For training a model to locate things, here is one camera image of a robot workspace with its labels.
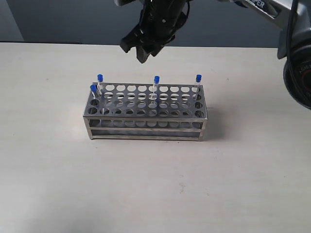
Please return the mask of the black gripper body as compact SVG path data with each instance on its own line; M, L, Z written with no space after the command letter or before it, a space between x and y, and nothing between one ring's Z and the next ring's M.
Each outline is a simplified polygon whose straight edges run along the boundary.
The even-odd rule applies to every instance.
M175 38L190 14L188 0L145 0L139 19L139 39L145 52L160 52Z

